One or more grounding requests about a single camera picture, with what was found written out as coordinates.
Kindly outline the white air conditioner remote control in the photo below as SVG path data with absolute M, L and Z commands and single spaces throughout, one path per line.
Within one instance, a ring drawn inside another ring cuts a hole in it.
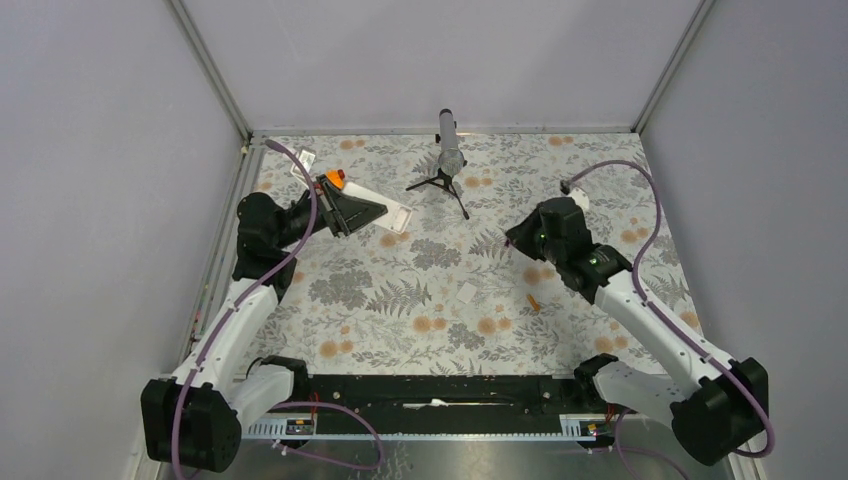
M 406 232 L 413 215 L 413 210 L 410 207 L 354 182 L 347 182 L 342 191 L 361 196 L 368 200 L 374 200 L 384 204 L 388 208 L 387 214 L 368 225 L 373 224 L 395 234 Z

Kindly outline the orange battery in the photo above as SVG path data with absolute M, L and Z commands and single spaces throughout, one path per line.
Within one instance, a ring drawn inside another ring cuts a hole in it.
M 532 295 L 528 294 L 527 299 L 534 311 L 538 312 L 541 310 L 541 306 Z

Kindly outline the white remote battery cover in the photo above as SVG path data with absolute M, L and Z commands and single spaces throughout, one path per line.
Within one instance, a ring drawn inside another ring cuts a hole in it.
M 477 287 L 469 282 L 464 283 L 457 292 L 456 299 L 462 303 L 470 303 L 477 293 Z

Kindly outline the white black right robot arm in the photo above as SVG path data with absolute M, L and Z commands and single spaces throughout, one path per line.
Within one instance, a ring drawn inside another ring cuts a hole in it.
M 611 356 L 583 362 L 575 402 L 597 412 L 608 403 L 668 427 L 680 446 L 711 466 L 761 433 L 769 422 L 769 378 L 754 358 L 739 361 L 675 317 L 645 289 L 635 266 L 597 243 L 583 209 L 570 197 L 539 203 L 505 233 L 509 246 L 554 266 L 563 284 L 598 307 L 645 347 L 666 372 L 646 374 Z

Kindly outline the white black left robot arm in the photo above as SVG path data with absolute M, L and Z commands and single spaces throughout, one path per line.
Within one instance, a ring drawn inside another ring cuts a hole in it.
M 298 250 L 323 229 L 346 237 L 375 224 L 398 233 L 410 217 L 408 207 L 329 174 L 287 207 L 263 192 L 244 197 L 232 283 L 218 314 L 183 363 L 142 390 L 147 456 L 221 473 L 265 413 L 277 404 L 304 407 L 311 387 L 302 360 L 266 357 L 245 380 L 235 378 L 242 354 L 293 282 Z

